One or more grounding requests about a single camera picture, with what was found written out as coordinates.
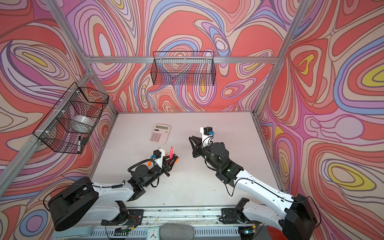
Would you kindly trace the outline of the pink marker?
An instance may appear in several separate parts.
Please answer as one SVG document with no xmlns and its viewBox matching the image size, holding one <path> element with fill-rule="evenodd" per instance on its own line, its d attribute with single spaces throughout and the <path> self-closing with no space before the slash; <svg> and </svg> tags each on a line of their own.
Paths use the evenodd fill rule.
<svg viewBox="0 0 384 240">
<path fill-rule="evenodd" d="M 173 147 L 171 147 L 171 149 L 170 149 L 170 159 L 173 158 L 173 155 L 174 155 L 174 150 L 173 150 Z"/>
</svg>

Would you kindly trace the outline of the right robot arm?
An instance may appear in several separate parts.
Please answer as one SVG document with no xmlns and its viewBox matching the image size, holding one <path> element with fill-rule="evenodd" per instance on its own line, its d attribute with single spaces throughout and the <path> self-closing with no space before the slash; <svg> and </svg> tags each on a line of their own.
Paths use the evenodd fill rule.
<svg viewBox="0 0 384 240">
<path fill-rule="evenodd" d="M 288 240 L 309 240 L 319 221 L 309 202 L 301 194 L 292 196 L 279 191 L 252 176 L 233 162 L 224 143 L 209 143 L 199 137 L 189 137 L 193 157 L 202 157 L 216 177 L 226 186 L 251 195 L 259 204 L 241 198 L 231 209 L 222 209 L 223 224 L 263 223 L 283 233 Z"/>
</svg>

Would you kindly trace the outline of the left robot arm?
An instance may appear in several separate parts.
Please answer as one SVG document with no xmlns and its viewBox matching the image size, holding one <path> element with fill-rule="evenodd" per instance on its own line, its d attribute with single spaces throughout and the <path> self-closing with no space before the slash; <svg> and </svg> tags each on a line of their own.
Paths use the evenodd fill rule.
<svg viewBox="0 0 384 240">
<path fill-rule="evenodd" d="M 141 161 L 129 168 L 131 178 L 120 184 L 103 185 L 84 177 L 65 187 L 48 202 L 55 230 L 62 232 L 86 223 L 137 227 L 141 220 L 126 203 L 139 199 L 161 175 L 169 176 L 177 159 L 175 154 L 162 157 L 152 168 Z"/>
</svg>

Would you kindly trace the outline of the pink calculator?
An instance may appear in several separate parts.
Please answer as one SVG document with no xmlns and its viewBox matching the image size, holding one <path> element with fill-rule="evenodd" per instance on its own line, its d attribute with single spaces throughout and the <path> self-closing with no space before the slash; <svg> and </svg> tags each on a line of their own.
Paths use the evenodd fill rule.
<svg viewBox="0 0 384 240">
<path fill-rule="evenodd" d="M 155 124 L 151 133 L 150 142 L 165 145 L 170 133 L 170 126 Z"/>
</svg>

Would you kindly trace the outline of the small white clock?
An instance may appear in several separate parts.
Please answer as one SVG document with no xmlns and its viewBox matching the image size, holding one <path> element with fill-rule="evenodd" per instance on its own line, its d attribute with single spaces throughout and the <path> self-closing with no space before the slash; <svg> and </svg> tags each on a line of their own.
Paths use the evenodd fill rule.
<svg viewBox="0 0 384 240">
<path fill-rule="evenodd" d="M 160 240 L 160 228 L 159 227 L 148 228 L 146 240 Z"/>
</svg>

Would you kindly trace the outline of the black marker in basket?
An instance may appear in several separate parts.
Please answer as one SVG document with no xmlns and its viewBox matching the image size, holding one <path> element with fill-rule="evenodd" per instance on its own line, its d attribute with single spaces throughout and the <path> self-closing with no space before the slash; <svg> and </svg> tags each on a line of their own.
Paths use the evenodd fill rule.
<svg viewBox="0 0 384 240">
<path fill-rule="evenodd" d="M 78 144 L 77 144 L 77 153 L 78 154 L 80 154 L 82 151 L 81 140 L 82 140 L 82 136 L 79 136 L 78 137 Z"/>
</svg>

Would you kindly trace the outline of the silver tape roll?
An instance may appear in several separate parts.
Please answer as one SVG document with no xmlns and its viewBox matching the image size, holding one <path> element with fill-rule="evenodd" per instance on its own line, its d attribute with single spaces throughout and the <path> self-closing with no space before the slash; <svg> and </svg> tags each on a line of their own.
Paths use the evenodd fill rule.
<svg viewBox="0 0 384 240">
<path fill-rule="evenodd" d="M 90 119 L 89 117 L 83 116 L 83 115 L 76 115 L 72 118 L 73 121 L 79 122 L 81 124 L 85 124 L 88 126 L 93 127 L 95 122 Z"/>
</svg>

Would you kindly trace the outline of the red bucket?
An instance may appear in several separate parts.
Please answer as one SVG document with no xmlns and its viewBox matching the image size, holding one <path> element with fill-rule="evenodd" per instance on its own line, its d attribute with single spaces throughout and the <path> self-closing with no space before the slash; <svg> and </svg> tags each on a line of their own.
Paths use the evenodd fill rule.
<svg viewBox="0 0 384 240">
<path fill-rule="evenodd" d="M 287 240 L 281 231 L 271 226 L 268 226 L 268 233 L 272 240 Z"/>
</svg>

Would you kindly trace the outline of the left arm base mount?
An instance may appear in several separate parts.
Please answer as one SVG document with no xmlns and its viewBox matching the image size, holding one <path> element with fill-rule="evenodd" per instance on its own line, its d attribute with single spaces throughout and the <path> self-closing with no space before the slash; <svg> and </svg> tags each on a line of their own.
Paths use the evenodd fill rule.
<svg viewBox="0 0 384 240">
<path fill-rule="evenodd" d="M 113 220 L 102 220 L 102 226 L 139 226 L 142 224 L 143 209 L 128 209 L 120 212 Z"/>
</svg>

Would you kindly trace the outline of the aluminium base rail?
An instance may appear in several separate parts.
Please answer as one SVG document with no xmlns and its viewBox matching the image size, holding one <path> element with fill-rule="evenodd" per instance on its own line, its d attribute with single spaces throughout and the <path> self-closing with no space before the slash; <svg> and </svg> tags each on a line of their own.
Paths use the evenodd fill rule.
<svg viewBox="0 0 384 240">
<path fill-rule="evenodd" d="M 219 222 L 221 208 L 234 208 L 235 206 L 142 208 L 144 210 L 142 224 L 137 227 L 102 226 L 101 223 L 77 224 L 66 231 L 55 231 L 53 239 L 146 240 L 148 228 L 160 228 L 165 224 L 183 224 L 194 228 L 193 240 L 272 240 L 266 224 L 261 223 L 258 226 L 252 224 L 225 225 Z"/>
</svg>

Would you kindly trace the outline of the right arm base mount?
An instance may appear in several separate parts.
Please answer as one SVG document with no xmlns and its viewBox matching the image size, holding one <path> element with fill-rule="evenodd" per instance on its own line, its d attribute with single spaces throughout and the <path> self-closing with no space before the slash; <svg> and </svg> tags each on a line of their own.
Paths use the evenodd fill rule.
<svg viewBox="0 0 384 240">
<path fill-rule="evenodd" d="M 219 222 L 225 225 L 252 224 L 258 226 L 261 222 L 249 220 L 243 212 L 235 208 L 221 208 Z"/>
</svg>

